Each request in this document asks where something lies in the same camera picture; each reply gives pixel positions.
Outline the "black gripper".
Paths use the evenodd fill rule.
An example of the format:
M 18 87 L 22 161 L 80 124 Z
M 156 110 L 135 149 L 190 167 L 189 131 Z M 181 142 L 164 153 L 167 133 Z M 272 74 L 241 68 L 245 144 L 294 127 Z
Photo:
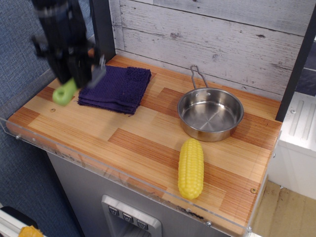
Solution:
M 34 13 L 44 31 L 43 37 L 32 37 L 39 57 L 46 58 L 61 84 L 74 78 L 77 88 L 92 79 L 91 67 L 96 61 L 88 50 L 94 44 L 86 37 L 86 25 L 77 0 L 33 0 Z

